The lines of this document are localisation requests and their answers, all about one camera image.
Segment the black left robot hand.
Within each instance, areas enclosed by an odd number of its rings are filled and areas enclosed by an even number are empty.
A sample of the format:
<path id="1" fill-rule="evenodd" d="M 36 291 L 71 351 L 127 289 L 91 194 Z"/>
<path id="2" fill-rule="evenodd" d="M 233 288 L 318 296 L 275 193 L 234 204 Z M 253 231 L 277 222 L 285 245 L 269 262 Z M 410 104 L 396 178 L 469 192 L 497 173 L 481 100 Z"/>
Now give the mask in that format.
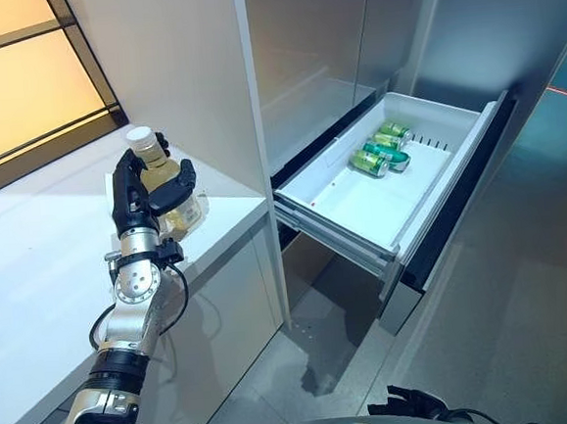
<path id="1" fill-rule="evenodd" d="M 145 125 L 130 129 L 125 141 L 129 148 L 112 175 L 112 220 L 118 236 L 142 227 L 183 237 L 201 217 L 192 162 L 171 158 L 164 135 Z"/>

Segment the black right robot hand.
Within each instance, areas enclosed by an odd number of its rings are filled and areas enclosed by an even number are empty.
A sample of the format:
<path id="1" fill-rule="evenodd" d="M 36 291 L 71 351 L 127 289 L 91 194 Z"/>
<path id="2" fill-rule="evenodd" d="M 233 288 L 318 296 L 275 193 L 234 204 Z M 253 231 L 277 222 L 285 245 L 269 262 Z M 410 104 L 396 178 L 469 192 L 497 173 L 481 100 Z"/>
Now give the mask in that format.
<path id="1" fill-rule="evenodd" d="M 443 400 L 420 390 L 401 388 L 395 385 L 387 387 L 388 398 L 385 403 L 369 403 L 367 411 L 370 415 L 396 415 L 434 419 L 448 406 Z"/>

